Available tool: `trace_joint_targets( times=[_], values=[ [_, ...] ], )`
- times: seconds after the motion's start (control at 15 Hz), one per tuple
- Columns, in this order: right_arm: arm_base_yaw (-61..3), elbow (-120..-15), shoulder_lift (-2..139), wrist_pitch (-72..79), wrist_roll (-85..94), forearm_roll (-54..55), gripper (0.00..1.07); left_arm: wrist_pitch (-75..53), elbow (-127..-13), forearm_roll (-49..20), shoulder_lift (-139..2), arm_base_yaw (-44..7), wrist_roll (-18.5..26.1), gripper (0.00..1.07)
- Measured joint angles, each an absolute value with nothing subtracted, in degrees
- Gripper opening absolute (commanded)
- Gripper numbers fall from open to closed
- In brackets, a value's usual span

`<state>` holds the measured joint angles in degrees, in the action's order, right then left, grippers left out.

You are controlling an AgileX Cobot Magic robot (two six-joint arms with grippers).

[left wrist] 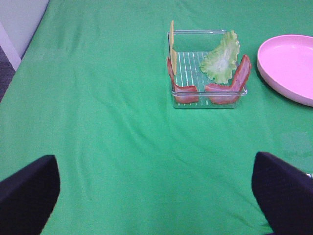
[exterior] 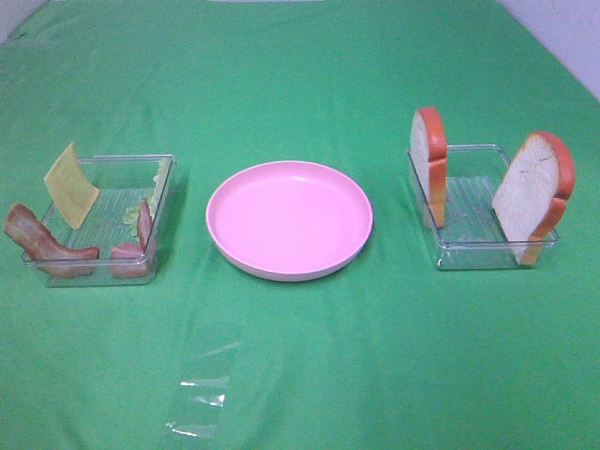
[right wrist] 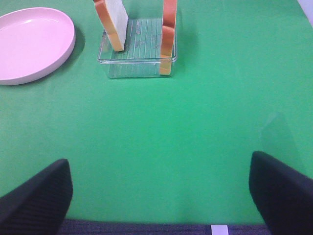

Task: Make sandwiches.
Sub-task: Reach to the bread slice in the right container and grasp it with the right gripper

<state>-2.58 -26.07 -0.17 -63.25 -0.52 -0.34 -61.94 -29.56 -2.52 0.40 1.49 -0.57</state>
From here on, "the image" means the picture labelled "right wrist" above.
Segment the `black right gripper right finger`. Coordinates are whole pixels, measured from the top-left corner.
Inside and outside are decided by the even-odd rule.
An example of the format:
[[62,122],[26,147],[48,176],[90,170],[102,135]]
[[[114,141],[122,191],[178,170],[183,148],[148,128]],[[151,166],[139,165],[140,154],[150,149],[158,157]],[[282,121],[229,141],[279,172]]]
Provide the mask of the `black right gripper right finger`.
[[249,190],[273,235],[313,233],[313,181],[273,156],[255,151]]

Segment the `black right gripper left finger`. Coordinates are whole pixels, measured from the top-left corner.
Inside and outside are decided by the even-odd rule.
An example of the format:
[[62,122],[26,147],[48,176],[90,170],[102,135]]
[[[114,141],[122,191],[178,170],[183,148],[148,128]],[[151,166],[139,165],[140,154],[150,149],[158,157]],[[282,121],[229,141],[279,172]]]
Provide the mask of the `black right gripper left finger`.
[[57,234],[73,195],[69,162],[59,159],[0,199],[2,235]]

